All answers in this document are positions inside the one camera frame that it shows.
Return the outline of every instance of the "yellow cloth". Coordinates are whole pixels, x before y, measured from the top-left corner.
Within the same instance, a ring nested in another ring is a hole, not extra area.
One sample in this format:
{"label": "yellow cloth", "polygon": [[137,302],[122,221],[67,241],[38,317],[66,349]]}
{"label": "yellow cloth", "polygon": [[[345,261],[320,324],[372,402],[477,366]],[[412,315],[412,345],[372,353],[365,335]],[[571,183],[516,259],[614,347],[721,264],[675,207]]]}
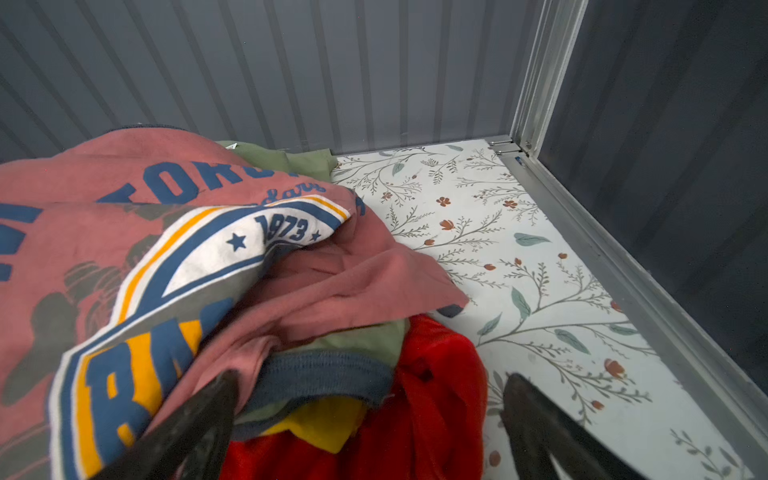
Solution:
{"label": "yellow cloth", "polygon": [[261,436],[290,430],[296,437],[326,452],[339,453],[357,432],[367,412],[366,404],[346,396],[313,400],[294,410]]}

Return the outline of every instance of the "floral patterned mat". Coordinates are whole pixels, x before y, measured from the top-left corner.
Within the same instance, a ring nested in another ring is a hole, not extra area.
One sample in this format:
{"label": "floral patterned mat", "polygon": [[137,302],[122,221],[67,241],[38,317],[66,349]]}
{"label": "floral patterned mat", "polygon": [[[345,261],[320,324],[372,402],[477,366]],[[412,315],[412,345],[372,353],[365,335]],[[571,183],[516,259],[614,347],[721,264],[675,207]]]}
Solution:
{"label": "floral patterned mat", "polygon": [[511,372],[648,478],[752,478],[485,141],[339,157],[333,179],[472,299],[443,320],[488,371],[484,479],[517,478],[498,417]]}

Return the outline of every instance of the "clothing pile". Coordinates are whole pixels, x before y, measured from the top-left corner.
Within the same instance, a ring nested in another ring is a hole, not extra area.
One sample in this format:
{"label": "clothing pile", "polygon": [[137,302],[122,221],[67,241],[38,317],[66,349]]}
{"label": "clothing pile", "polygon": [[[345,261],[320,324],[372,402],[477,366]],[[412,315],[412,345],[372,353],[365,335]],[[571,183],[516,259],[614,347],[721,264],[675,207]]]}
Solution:
{"label": "clothing pile", "polygon": [[329,151],[128,128],[0,166],[0,479],[90,478],[227,370],[222,478],[480,478],[466,296]]}

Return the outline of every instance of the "green leaf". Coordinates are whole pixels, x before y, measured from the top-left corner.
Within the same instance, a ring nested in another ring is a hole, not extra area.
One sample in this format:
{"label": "green leaf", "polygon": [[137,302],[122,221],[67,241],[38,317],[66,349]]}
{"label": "green leaf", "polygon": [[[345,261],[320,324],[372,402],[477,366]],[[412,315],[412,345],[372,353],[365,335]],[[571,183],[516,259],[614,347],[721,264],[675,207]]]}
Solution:
{"label": "green leaf", "polygon": [[493,320],[489,320],[485,325],[482,326],[480,330],[478,330],[478,335],[488,335],[490,332],[493,331],[494,328],[498,325],[498,321],[502,319],[502,315],[499,313],[496,318]]}
{"label": "green leaf", "polygon": [[502,380],[502,376],[499,375],[495,370],[493,371],[493,379],[496,381],[496,386],[498,389],[504,392],[504,381]]}
{"label": "green leaf", "polygon": [[556,329],[554,331],[554,334],[557,336],[558,340],[560,340],[561,342],[566,342],[568,345],[574,347],[579,352],[586,353],[587,355],[589,355],[589,350],[587,350],[587,347],[584,346],[583,343],[579,342],[578,338],[576,338],[576,336],[573,333],[567,332],[563,329]]}
{"label": "green leaf", "polygon": [[724,459],[728,461],[731,465],[733,465],[736,468],[739,468],[739,462],[737,462],[732,456],[730,456],[730,453],[723,450],[723,447],[718,447],[720,449],[720,454],[723,456]]}
{"label": "green leaf", "polygon": [[537,235],[528,235],[527,233],[516,233],[515,241],[523,247],[532,247],[537,243],[549,242],[549,239]]}
{"label": "green leaf", "polygon": [[609,325],[608,329],[613,333],[618,333],[619,335],[635,335],[637,333],[637,330],[635,329],[628,329],[626,326],[614,324]]}
{"label": "green leaf", "polygon": [[525,320],[531,316],[531,307],[525,301],[525,297],[520,293],[520,290],[514,287],[512,287],[512,303],[520,310],[520,320]]}

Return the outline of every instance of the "red flower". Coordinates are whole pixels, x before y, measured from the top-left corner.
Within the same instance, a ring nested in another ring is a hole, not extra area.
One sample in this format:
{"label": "red flower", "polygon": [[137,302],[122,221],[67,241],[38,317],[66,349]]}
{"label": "red flower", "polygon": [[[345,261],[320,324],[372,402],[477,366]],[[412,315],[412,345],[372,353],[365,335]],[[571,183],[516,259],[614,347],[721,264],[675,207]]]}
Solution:
{"label": "red flower", "polygon": [[498,464],[502,463],[502,454],[494,450],[488,455],[488,463],[491,464],[491,467],[498,467]]}
{"label": "red flower", "polygon": [[621,364],[616,360],[606,359],[604,366],[605,366],[605,371],[610,373],[611,376],[614,377],[615,379],[622,379],[625,377],[624,367],[621,366]]}

